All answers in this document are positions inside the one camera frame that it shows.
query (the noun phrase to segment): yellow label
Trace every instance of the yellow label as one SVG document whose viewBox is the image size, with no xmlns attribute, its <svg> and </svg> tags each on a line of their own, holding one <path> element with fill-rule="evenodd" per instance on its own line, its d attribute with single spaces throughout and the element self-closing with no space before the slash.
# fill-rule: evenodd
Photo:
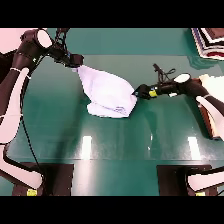
<svg viewBox="0 0 224 224">
<path fill-rule="evenodd" d="M 205 196 L 205 192 L 198 192 L 196 193 L 196 196 Z"/>
<path fill-rule="evenodd" d="M 37 190 L 28 189 L 27 196 L 37 196 Z"/>
<path fill-rule="evenodd" d="M 150 95 L 151 97 L 157 96 L 155 90 L 149 91 L 149 95 Z"/>
</svg>

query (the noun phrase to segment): pink surface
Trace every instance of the pink surface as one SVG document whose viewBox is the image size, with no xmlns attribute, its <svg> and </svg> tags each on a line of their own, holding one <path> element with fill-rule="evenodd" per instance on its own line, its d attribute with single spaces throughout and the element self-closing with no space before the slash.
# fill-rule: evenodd
<svg viewBox="0 0 224 224">
<path fill-rule="evenodd" d="M 5 54 L 17 49 L 21 43 L 20 36 L 32 29 L 37 28 L 0 28 L 0 52 Z"/>
</svg>

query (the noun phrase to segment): table surface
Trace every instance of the table surface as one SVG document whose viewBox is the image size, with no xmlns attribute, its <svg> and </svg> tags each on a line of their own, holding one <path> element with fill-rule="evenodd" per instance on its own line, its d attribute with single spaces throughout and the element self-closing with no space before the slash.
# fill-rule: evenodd
<svg viewBox="0 0 224 224">
<path fill-rule="evenodd" d="M 48 29 L 54 37 L 55 29 Z M 221 76 L 221 61 L 201 59 L 189 29 L 71 29 L 71 52 L 85 65 L 126 79 L 133 88 L 155 84 L 153 63 L 175 77 Z M 186 96 L 139 100 L 129 118 L 89 115 L 77 73 L 45 58 L 32 76 L 24 119 L 40 162 L 74 163 L 72 195 L 159 195 L 156 165 L 223 166 L 224 143 L 208 139 L 195 102 Z M 91 136 L 86 157 L 83 141 Z M 8 156 L 34 161 L 22 127 Z M 0 179 L 0 195 L 13 185 Z"/>
</svg>

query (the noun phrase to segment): green table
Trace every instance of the green table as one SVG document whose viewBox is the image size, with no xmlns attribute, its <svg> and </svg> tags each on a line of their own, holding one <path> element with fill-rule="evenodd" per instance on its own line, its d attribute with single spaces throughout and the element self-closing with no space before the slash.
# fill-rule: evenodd
<svg viewBox="0 0 224 224">
<path fill-rule="evenodd" d="M 55 29 L 49 33 L 54 37 Z M 186 29 L 71 29 L 67 46 L 85 56 L 85 65 L 123 77 L 134 88 L 157 82 L 153 63 L 176 68 L 172 77 L 220 76 L 224 69 L 222 62 L 198 57 Z M 51 58 L 34 72 L 25 96 L 24 118 L 38 160 L 75 164 L 72 195 L 158 195 L 158 164 L 224 165 L 224 143 L 208 139 L 195 102 L 186 96 L 139 100 L 124 119 L 91 116 L 89 102 L 78 74 Z M 88 160 L 85 136 L 92 137 Z M 198 149 L 189 145 L 192 139 Z M 8 155 L 34 161 L 22 127 Z M 12 187 L 0 179 L 0 195 L 11 195 Z"/>
</svg>

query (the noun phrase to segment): white towel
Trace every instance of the white towel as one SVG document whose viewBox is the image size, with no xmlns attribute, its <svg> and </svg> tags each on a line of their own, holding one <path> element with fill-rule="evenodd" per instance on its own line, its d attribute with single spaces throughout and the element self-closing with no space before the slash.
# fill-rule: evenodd
<svg viewBox="0 0 224 224">
<path fill-rule="evenodd" d="M 90 114 L 112 118 L 130 115 L 137 98 L 131 95 L 134 89 L 126 80 L 85 65 L 72 70 L 78 72 L 84 93 L 91 100 L 87 106 Z"/>
</svg>

